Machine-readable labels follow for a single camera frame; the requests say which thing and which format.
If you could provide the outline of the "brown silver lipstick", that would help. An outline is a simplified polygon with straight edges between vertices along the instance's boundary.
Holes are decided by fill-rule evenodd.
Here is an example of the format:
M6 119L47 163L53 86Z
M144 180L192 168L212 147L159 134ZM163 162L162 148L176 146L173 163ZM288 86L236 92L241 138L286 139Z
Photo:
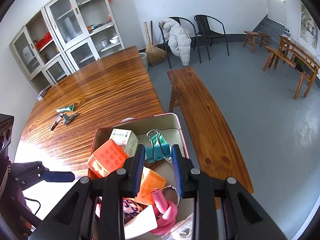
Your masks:
M56 118L56 120L54 121L54 123L52 124L52 126L50 127L50 130L53 131L56 128L56 126L59 124L60 121L61 121L61 116L58 116Z

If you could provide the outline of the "small wooden stool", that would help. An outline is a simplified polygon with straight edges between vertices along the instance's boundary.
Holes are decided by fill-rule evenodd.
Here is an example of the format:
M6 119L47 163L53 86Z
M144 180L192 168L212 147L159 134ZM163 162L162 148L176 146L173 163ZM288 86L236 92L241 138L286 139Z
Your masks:
M255 44L257 43L257 40L260 40L259 46L261 47L263 44L268 46L270 44L271 36L259 31L244 31L246 34L243 47L245 47L247 44L250 44L252 46L251 53L254 53L255 51Z

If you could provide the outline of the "red items on shelf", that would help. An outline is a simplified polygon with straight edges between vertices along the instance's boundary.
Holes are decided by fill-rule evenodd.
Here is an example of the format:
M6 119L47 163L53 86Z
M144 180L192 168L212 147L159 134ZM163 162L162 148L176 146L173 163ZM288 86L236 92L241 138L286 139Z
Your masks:
M40 51L46 44L48 44L52 40L52 36L50 32L46 33L42 39L36 42L35 47L38 51Z

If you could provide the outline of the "black chair with jacket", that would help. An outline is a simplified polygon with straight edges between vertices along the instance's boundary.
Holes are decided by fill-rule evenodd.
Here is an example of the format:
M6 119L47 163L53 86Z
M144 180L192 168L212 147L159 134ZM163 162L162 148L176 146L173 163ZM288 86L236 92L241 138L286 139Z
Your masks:
M194 37L191 37L190 31L181 25L181 21L188 22L192 26ZM170 48L172 54L180 58L183 66L189 66L191 43L194 42L194 49L197 47L199 62L202 63L197 32L193 22L187 18L171 16L161 19L158 26L166 52Z

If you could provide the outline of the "small yellow white carton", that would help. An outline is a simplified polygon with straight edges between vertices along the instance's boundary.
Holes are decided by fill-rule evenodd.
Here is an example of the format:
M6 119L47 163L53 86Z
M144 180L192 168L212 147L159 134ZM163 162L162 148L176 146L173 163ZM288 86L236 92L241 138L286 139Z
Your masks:
M120 146L129 157L135 155L138 147L138 138L132 130L114 128L110 139Z

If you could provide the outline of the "empty black chair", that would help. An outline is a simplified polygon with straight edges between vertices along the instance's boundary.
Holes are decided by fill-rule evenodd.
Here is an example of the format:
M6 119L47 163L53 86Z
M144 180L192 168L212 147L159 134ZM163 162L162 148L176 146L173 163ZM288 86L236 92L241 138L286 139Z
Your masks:
M212 30L210 28L210 24L209 24L209 20L208 20L209 18L211 20L214 20L214 21L216 21L216 22L221 24L223 33L219 33L219 32L214 31L214 30ZM201 15L201 14L200 15L195 15L194 16L194 20L196 21L197 26L198 26L198 30L199 30L198 33L196 34L196 36L202 36L204 38L204 44L206 46L208 59L211 60L209 47L208 47L208 44L207 44L207 39L211 40L210 46L212 46L214 39L222 39L223 38L225 40L225 43L226 43L227 54L229 55L227 34L226 34L226 31L225 31L224 24L220 20L218 20L217 18L214 18L214 17L209 16L209 15Z

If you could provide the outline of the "large white tube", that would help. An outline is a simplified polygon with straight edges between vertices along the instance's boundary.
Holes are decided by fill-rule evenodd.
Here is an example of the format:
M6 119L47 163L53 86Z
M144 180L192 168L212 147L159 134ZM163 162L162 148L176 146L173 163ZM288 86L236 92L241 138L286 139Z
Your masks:
M131 219L124 225L125 239L133 239L141 236L153 229L156 229L157 219L153 206L149 205L135 218Z

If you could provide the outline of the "dark green tube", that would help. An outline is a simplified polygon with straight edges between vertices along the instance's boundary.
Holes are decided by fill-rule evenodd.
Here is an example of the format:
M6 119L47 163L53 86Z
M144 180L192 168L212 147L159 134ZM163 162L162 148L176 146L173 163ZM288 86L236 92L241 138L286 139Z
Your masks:
M57 113L66 113L66 112L72 112L72 111L74 111L74 104L61 107L56 110Z

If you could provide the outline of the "clear plastic bag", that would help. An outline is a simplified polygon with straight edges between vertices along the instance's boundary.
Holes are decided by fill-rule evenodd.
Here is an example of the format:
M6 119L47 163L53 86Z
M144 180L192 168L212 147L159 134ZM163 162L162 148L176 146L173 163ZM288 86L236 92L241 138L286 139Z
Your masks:
M164 240L192 240L193 234L193 214L186 219L175 224L170 231L164 234L161 239Z

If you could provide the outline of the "white bowl on shelf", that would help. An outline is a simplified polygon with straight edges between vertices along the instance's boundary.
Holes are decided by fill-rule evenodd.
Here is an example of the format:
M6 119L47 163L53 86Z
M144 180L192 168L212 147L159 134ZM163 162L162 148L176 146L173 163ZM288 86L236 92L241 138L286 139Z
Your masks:
M117 36L114 36L114 37L112 37L112 38L110 38L109 39L109 42L111 43L111 44L116 44L116 43L118 43L120 41L120 39L119 39L119 36L117 35Z

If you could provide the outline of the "wooden side table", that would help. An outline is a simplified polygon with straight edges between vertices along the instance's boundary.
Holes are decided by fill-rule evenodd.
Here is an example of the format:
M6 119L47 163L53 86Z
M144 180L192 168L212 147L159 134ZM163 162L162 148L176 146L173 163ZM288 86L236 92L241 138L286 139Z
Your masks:
M280 35L279 45L277 50L285 54L289 59L294 61L297 65L294 70L299 72L299 81L294 94L294 99L296 100L300 94L303 82L307 82L307 88L303 96L307 97L319 71L319 63L310 56L306 49L303 49L301 46L295 44L289 38Z

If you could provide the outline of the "orange toy cube circle face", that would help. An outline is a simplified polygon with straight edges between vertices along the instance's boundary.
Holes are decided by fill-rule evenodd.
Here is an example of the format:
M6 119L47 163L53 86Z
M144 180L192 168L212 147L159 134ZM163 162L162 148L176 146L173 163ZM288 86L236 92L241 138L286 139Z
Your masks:
M151 192L154 189L163 190L166 183L167 180L164 177L147 167L143 167L139 192L133 200L143 205L154 205Z

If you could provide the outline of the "pink knotted foam tube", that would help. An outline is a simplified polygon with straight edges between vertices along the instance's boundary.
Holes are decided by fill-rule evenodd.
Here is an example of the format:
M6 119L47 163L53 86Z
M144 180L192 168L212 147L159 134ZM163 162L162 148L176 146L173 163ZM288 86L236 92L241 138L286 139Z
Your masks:
M150 231L154 235L163 235L170 231L176 223L177 206L172 201L166 200L160 189L151 192L155 206L153 207L157 228Z

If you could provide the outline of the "long wooden bench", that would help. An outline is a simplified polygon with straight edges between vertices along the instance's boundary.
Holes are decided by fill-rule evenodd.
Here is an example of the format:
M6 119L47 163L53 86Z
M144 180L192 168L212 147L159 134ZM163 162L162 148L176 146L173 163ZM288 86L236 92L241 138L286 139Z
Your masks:
M249 193L253 186L242 153L210 92L193 68L168 72L169 111L180 107L200 169L211 177L234 177Z

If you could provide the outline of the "teal binder clip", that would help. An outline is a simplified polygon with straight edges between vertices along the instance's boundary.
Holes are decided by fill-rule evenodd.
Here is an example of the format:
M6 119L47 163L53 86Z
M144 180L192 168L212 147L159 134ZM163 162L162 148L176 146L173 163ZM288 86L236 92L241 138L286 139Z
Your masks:
M78 115L79 115L79 113L74 113L72 115L67 115L65 113L59 114L59 116L62 118L61 122L65 126L68 125L70 122L72 122Z
M171 149L169 143L164 139L159 129L148 131L146 136L151 144L145 149L146 159L148 163L171 158Z

